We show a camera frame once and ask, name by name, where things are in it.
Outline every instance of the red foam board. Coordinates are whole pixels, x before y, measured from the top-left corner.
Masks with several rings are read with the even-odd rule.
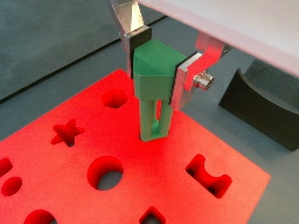
[[[122,178],[102,191],[109,171]],[[268,180],[182,112],[168,137],[140,141],[117,70],[0,143],[0,223],[246,223]]]

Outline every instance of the gray table surface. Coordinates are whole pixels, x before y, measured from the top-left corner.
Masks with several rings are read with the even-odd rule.
[[[117,39],[109,0],[0,1],[0,100]],[[144,22],[162,15],[142,7]]]
[[[154,39],[161,40],[185,55],[194,51],[197,32],[190,27],[169,18],[152,27]],[[288,151],[218,107],[220,97],[236,69],[240,67],[245,72],[252,61],[253,57],[233,49],[209,70],[216,79],[209,91],[196,91],[182,111],[270,175],[248,223],[299,223],[299,150]],[[93,53],[17,96],[2,101],[0,140],[117,68],[125,68],[125,55],[120,42]]]

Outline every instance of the hole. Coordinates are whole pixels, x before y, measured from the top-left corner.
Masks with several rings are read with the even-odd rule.
[[[0,160],[0,178],[13,169],[13,165],[7,157]]]
[[[106,172],[97,182],[97,189],[106,191],[112,189],[122,178],[122,173],[118,171]]]
[[[212,177],[204,169],[205,158],[202,155],[196,155],[188,164],[185,171],[193,179],[201,184],[208,192],[220,199],[229,188],[230,177],[224,174],[220,177]]]
[[[98,157],[88,167],[88,183],[94,189],[106,191],[117,186],[122,173],[122,165],[114,157]]]
[[[27,214],[22,224],[57,224],[57,221],[49,212],[39,209]]]
[[[138,220],[140,224],[164,224],[165,218],[157,209],[150,206]]]
[[[21,189],[21,186],[22,186],[22,180],[18,177],[9,178],[2,184],[1,194],[3,196],[14,195]]]
[[[74,145],[74,136],[80,135],[85,131],[85,129],[76,126],[74,118],[69,119],[65,125],[53,125],[51,129],[57,135],[50,140],[50,144],[58,144],[60,142],[64,142],[68,147]]]
[[[110,109],[118,109],[126,103],[126,92],[112,88],[101,95],[102,105]]]

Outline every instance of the circular hole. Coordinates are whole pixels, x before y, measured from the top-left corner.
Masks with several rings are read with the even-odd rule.
[[[117,185],[117,183],[120,182],[121,178],[122,178],[122,173],[121,172],[118,172],[118,171],[106,172],[101,176],[101,178],[97,182],[97,189],[100,191],[106,191],[106,190],[112,189]]]
[[[38,209],[27,214],[22,224],[57,224],[57,221],[49,212]]]
[[[14,195],[18,192],[21,186],[22,180],[18,177],[9,178],[2,184],[1,194],[3,196]]]
[[[122,165],[114,157],[98,157],[88,167],[88,183],[94,189],[106,191],[118,184],[122,172]]]

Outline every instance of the star-shaped hole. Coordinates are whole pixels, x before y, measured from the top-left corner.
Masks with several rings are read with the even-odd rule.
[[[74,136],[81,134],[85,129],[76,127],[76,119],[72,118],[65,125],[56,124],[51,129],[57,133],[56,137],[50,140],[50,144],[64,142],[69,147],[74,145]]]

